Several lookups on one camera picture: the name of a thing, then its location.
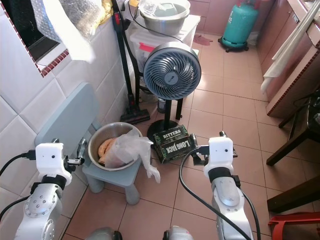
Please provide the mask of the green Long Jack bitters box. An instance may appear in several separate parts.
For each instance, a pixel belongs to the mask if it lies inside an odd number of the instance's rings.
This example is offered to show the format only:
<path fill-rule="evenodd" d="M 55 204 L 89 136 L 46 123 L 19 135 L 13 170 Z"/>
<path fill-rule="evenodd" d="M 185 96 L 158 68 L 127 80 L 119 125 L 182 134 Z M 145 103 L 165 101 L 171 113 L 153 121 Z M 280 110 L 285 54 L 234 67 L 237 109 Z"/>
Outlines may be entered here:
<path fill-rule="evenodd" d="M 174 126 L 151 136 L 160 163 L 182 160 L 190 152 L 190 133 L 184 125 Z"/>

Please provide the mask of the yellow-brown food in bowl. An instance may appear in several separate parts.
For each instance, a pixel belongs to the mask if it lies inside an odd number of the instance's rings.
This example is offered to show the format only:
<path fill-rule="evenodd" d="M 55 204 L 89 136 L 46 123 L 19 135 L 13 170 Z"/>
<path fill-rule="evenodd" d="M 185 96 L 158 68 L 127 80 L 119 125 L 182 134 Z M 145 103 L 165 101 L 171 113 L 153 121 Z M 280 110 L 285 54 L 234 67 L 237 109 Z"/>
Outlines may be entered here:
<path fill-rule="evenodd" d="M 102 166 L 106 165 L 106 153 L 110 150 L 111 146 L 116 142 L 117 138 L 109 138 L 106 139 L 99 147 L 98 147 L 98 163 Z"/>

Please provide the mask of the small blue-grey plastic chair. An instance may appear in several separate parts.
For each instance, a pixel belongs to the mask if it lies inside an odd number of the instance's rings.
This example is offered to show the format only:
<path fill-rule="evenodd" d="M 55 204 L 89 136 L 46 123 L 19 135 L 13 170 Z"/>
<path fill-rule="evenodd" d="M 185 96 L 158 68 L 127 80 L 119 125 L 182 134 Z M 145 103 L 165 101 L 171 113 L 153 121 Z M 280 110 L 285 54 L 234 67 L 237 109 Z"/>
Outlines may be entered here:
<path fill-rule="evenodd" d="M 70 150 L 64 149 L 64 155 L 71 155 L 77 151 L 80 140 L 89 130 L 94 133 L 103 127 L 96 116 L 99 104 L 93 88 L 88 83 L 82 83 L 71 92 L 71 95 L 57 108 L 50 119 L 45 122 L 38 135 L 35 145 L 48 143 L 57 138 L 60 142 L 68 140 Z M 136 205 L 140 194 L 134 185 L 141 163 L 135 163 L 126 169 L 107 171 L 93 166 L 89 159 L 88 147 L 85 153 L 85 163 L 82 172 L 87 178 L 89 189 L 98 194 L 102 192 L 105 183 L 122 187 L 125 190 L 126 202 Z"/>

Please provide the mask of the metal bowl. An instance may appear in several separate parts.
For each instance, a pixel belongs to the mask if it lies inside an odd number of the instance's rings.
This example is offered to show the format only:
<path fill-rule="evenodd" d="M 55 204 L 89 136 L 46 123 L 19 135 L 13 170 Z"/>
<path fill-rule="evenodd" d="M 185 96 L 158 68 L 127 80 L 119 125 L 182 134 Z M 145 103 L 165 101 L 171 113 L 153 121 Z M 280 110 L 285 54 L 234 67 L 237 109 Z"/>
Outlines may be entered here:
<path fill-rule="evenodd" d="M 101 126 L 101 128 L 96 130 L 96 132 L 90 137 L 87 146 L 87 153 L 89 155 L 90 163 L 93 166 L 98 167 L 98 169 L 107 171 L 124 170 L 128 167 L 132 167 L 135 163 L 141 163 L 141 160 L 136 160 L 121 167 L 115 168 L 105 167 L 98 163 L 98 149 L 101 146 L 101 144 L 103 144 L 103 142 L 105 142 L 105 140 L 107 139 L 118 138 L 121 135 L 125 135 L 128 132 L 130 132 L 130 130 L 135 130 L 140 137 L 143 137 L 139 129 L 137 129 L 134 125 L 131 125 L 126 122 L 112 122 L 107 125 Z"/>

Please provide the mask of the small metal can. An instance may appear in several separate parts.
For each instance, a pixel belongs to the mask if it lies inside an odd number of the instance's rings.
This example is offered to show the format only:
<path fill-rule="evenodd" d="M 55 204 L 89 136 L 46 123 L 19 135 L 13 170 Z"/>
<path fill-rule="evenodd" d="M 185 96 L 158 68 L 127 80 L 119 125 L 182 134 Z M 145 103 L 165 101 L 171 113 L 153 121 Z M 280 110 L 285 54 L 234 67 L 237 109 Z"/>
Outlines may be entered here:
<path fill-rule="evenodd" d="M 167 101 L 163 98 L 157 99 L 157 112 L 158 112 L 158 114 L 165 114 L 166 113 L 166 103 L 167 103 Z"/>

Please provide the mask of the dark wooden table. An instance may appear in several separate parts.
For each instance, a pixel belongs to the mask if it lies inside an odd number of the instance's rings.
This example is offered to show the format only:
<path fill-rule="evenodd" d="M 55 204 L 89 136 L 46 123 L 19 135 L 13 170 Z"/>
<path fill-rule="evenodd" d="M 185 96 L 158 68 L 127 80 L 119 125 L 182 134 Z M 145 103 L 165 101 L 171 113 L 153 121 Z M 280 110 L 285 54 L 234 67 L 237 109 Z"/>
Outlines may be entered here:
<path fill-rule="evenodd" d="M 278 125 L 283 128 L 289 122 L 292 124 L 287 142 L 268 158 L 266 165 L 274 166 L 306 140 L 320 143 L 320 89 L 301 99 L 304 103 L 297 105 L 295 100 L 295 111 Z"/>

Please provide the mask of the grey standing fan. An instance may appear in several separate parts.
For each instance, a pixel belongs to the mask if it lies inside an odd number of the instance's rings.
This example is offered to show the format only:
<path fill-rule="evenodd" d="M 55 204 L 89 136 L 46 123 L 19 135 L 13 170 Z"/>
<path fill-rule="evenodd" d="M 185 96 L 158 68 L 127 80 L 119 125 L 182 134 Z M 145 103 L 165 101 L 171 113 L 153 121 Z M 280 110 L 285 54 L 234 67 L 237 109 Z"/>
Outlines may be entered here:
<path fill-rule="evenodd" d="M 172 101 L 178 101 L 176 119 L 181 117 L 183 99 L 198 87 L 202 69 L 196 50 L 182 42 L 166 42 L 156 46 L 147 58 L 142 76 L 146 88 L 159 100 L 164 101 L 164 119 L 153 122 L 147 136 L 154 135 L 178 126 L 170 119 Z"/>

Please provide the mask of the grey left robot knee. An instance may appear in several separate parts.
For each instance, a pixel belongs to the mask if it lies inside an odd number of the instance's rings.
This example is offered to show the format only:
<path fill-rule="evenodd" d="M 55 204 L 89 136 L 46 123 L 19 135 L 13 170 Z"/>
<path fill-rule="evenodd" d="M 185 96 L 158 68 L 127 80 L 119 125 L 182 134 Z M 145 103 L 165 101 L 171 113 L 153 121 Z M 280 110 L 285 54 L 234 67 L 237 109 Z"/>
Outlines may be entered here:
<path fill-rule="evenodd" d="M 111 227 L 102 227 L 92 231 L 85 240 L 122 240 L 122 234 Z"/>

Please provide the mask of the grey robot knee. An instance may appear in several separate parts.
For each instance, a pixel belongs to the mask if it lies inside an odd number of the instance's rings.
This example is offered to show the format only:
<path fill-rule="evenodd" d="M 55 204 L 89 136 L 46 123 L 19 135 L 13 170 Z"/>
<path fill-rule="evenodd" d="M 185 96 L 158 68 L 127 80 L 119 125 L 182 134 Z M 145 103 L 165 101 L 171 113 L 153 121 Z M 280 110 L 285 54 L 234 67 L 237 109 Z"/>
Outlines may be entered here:
<path fill-rule="evenodd" d="M 163 233 L 162 240 L 194 240 L 194 237 L 186 228 L 174 225 Z"/>
<path fill-rule="evenodd" d="M 122 234 L 111 227 L 102 227 L 92 231 L 85 240 L 122 240 Z"/>

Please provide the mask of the black stick vacuum cleaner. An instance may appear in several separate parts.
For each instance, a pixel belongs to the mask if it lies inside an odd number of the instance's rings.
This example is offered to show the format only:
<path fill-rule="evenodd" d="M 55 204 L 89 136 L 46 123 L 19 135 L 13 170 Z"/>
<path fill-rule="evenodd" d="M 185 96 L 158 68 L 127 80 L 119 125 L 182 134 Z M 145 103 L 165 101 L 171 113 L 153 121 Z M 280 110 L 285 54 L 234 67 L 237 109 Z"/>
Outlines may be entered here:
<path fill-rule="evenodd" d="M 128 40 L 126 37 L 126 29 L 128 23 L 126 19 L 122 16 L 121 10 L 117 0 L 110 0 L 112 5 L 112 22 L 114 25 L 114 30 L 116 33 L 116 39 L 118 40 L 118 49 L 121 58 L 121 64 L 123 73 L 125 76 L 125 86 L 126 86 L 126 109 L 121 115 L 120 121 L 126 122 L 132 125 L 139 124 L 141 122 L 149 121 L 151 119 L 148 110 L 140 109 L 139 103 L 137 103 L 137 96 L 135 96 L 134 91 L 131 87 L 130 69 L 128 57 L 132 57 L 133 53 L 128 47 Z"/>

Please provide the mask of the dark wooden bench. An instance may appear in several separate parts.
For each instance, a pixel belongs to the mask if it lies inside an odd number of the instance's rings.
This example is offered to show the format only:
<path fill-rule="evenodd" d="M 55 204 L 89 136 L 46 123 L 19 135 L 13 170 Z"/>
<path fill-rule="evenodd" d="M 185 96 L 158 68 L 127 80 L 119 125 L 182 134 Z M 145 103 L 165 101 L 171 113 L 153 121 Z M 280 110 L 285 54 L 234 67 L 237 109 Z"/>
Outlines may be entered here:
<path fill-rule="evenodd" d="M 270 212 L 282 213 L 314 201 L 320 201 L 320 175 L 268 199 L 267 207 Z"/>

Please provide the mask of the white plastic storage box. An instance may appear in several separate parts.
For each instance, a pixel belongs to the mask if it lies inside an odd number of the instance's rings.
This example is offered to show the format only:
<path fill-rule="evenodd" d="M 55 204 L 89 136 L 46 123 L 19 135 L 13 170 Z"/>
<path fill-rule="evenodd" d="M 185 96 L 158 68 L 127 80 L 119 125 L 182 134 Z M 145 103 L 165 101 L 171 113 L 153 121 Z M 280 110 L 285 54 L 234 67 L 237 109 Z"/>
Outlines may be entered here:
<path fill-rule="evenodd" d="M 139 71 L 142 72 L 144 64 L 147 58 L 153 52 L 153 50 L 166 42 L 179 42 L 182 41 L 188 46 L 192 46 L 194 42 L 194 36 L 201 21 L 201 16 L 196 14 L 190 14 L 184 21 L 179 33 L 173 37 L 155 35 L 150 31 L 143 29 L 137 23 L 131 23 L 131 30 L 128 30 L 129 46 L 134 53 L 135 59 L 139 67 Z"/>

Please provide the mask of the clear bubble wrap sheet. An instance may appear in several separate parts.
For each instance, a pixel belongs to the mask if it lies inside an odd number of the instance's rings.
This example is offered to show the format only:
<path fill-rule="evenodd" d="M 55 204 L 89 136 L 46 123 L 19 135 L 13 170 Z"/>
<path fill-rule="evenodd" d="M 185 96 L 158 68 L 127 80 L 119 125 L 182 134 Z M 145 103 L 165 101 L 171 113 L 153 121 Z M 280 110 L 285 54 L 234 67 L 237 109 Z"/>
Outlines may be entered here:
<path fill-rule="evenodd" d="M 66 46 L 71 59 L 91 63 L 90 44 L 99 25 L 114 13 L 111 0 L 30 0 L 41 34 Z"/>

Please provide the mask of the large steel basin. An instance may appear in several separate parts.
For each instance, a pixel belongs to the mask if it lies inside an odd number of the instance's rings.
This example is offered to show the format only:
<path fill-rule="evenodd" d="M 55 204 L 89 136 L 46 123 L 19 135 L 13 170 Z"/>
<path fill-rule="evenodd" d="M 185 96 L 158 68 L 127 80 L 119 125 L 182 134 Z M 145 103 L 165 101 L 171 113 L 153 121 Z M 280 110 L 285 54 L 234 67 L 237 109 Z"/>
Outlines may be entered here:
<path fill-rule="evenodd" d="M 158 16 L 151 16 L 142 13 L 140 10 L 145 27 L 156 31 L 156 35 L 176 35 L 183 27 L 185 19 L 190 14 L 190 2 L 188 0 L 160 0 L 163 10 L 156 11 Z"/>

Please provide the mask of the clear plastic container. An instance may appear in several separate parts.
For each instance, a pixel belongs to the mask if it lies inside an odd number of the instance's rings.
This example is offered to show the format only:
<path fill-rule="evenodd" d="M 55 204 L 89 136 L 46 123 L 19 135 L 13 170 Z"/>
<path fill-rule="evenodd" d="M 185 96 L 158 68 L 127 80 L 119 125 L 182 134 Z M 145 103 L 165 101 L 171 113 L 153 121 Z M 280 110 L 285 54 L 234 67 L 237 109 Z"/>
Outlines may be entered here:
<path fill-rule="evenodd" d="M 148 16 L 158 17 L 158 10 L 164 10 L 161 0 L 140 0 L 137 9 Z"/>

